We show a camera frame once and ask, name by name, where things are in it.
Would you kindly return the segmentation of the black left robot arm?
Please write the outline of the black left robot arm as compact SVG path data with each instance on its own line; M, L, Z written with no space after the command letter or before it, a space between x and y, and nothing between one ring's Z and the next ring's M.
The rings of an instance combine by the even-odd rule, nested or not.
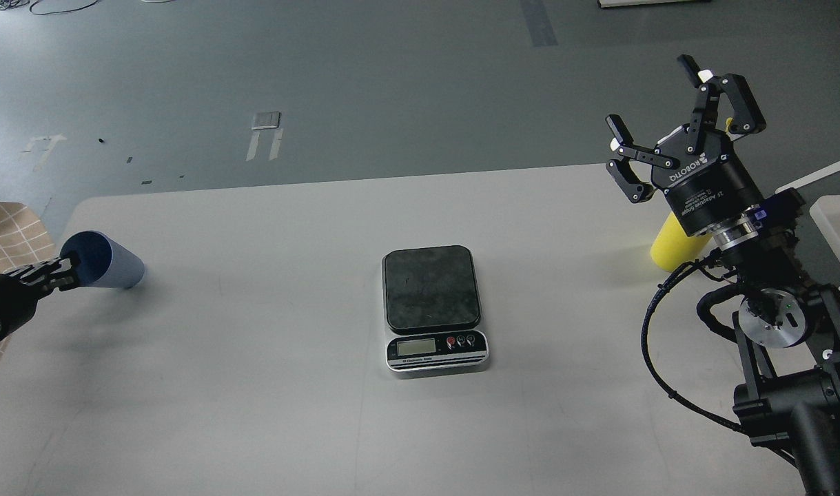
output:
M38 303L55 289L76 289L79 261L56 257L0 273L0 342L35 317Z

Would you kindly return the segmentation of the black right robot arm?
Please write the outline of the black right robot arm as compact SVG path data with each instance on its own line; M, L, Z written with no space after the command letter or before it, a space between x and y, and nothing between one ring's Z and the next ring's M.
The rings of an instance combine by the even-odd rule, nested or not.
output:
M662 192L682 234L715 242L706 257L678 264L654 294L640 333L644 364L670 399L792 464L805 493L840 495L840 291L810 279L795 254L799 192L789 187L764 197L735 153L737 137L766 128L746 79L703 70L689 54L677 60L696 92L687 123L643 147L621 116L606 117L615 153L606 170L628 201ZM648 343L662 299L716 266L725 276L696 313L710 332L737 345L744 383L733 393L735 421L669 386Z

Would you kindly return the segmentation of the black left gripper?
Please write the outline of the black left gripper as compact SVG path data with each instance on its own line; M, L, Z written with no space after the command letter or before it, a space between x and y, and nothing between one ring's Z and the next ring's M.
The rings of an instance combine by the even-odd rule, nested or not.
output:
M35 315L38 301L55 289L80 287L69 258L51 258L0 274L0 335L11 335Z

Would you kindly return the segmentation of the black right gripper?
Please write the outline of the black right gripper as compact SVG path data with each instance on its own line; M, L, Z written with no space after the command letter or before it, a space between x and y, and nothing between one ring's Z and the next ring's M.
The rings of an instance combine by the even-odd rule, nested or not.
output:
M634 144L621 116L606 116L615 154L606 170L633 204L664 192L684 233L698 236L763 201L733 141L763 132L768 123L744 76L718 76L701 69L689 54L680 54L676 61L697 94L687 126L660 139L658 149L650 149ZM635 163L651 167L648 181L638 178Z

